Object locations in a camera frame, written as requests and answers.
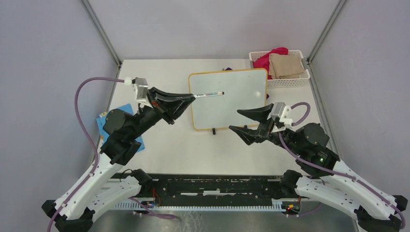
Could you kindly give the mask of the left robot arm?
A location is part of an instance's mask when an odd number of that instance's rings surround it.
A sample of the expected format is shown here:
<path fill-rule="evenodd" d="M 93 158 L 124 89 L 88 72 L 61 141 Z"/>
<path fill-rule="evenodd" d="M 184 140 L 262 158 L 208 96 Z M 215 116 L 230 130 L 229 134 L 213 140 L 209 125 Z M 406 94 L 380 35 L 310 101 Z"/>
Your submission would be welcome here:
<path fill-rule="evenodd" d="M 104 184 L 120 171 L 142 145 L 136 140 L 161 120 L 173 125 L 196 100 L 194 94 L 174 94 L 155 87 L 148 89 L 145 106 L 132 115 L 120 109 L 111 110 L 103 129 L 108 138 L 97 158 L 80 179 L 57 200 L 47 200 L 43 211 L 60 232 L 87 232 L 105 212 L 119 202 L 152 191 L 150 176 L 142 169 L 132 171 L 123 182 L 100 192 Z"/>

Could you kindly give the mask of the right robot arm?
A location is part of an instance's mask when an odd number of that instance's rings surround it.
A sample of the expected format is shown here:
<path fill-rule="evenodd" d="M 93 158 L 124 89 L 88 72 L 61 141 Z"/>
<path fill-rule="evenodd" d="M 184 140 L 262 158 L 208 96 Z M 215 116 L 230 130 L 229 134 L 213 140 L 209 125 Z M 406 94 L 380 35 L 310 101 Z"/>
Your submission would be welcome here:
<path fill-rule="evenodd" d="M 367 232 L 398 232 L 405 228 L 408 199 L 374 187 L 328 148 L 329 136 L 319 123 L 293 120 L 292 107 L 283 102 L 239 114 L 258 122 L 254 130 L 231 126 L 246 144 L 265 141 L 285 149 L 302 172 L 287 170 L 279 183 L 285 197 L 310 198 L 353 218 Z"/>

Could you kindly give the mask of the blue capped whiteboard marker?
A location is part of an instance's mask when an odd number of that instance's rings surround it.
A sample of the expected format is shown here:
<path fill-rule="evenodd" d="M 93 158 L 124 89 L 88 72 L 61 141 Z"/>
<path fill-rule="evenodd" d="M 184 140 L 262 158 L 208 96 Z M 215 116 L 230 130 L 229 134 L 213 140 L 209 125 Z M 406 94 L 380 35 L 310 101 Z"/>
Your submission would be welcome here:
<path fill-rule="evenodd" d="M 195 98 L 204 98 L 204 97 L 212 97 L 212 96 L 220 96 L 224 95 L 225 93 L 223 91 L 221 92 L 212 92 L 212 93 L 203 93 L 203 94 L 195 94 Z"/>

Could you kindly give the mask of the yellow framed whiteboard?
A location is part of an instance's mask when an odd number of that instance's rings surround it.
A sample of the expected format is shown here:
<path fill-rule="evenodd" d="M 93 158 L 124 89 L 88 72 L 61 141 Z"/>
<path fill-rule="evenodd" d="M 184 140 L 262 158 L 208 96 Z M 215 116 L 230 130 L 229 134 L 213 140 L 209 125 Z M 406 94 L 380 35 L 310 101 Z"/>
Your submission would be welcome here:
<path fill-rule="evenodd" d="M 237 110 L 266 105 L 267 77 L 268 73 L 263 68 L 190 74 L 190 93 L 225 93 L 198 98 L 191 104 L 193 128 L 205 131 L 226 129 L 230 125 L 256 126 L 257 122 L 240 115 Z"/>

